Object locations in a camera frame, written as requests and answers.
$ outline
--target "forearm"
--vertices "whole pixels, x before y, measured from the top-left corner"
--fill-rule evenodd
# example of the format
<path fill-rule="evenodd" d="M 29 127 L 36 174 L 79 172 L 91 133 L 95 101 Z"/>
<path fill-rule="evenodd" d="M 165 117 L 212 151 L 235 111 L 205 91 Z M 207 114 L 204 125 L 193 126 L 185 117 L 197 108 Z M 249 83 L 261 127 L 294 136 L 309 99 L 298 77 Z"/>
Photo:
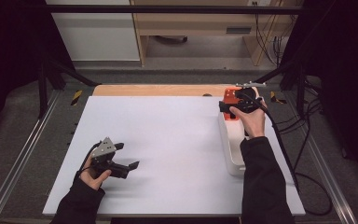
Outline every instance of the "forearm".
<path fill-rule="evenodd" d="M 241 143 L 244 223 L 294 223 L 286 202 L 286 183 L 267 137 Z"/>
<path fill-rule="evenodd" d="M 95 223 L 103 196 L 102 189 L 92 189 L 79 178 L 62 198 L 51 224 Z"/>

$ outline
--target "white tabletop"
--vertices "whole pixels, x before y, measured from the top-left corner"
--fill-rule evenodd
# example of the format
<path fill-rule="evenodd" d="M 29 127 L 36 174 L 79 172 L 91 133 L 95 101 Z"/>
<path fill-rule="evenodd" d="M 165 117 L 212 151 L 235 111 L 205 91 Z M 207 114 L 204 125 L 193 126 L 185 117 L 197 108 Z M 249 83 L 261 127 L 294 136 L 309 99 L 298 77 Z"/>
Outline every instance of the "white tabletop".
<path fill-rule="evenodd" d="M 219 100 L 221 97 L 91 96 L 43 214 L 56 213 L 87 152 L 108 136 L 114 143 L 125 144 L 114 162 L 140 164 L 127 179 L 109 177 L 103 182 L 106 195 L 99 215 L 238 217 L 243 179 L 227 172 L 217 118 Z M 292 214 L 304 215 L 296 188 L 286 182 Z"/>

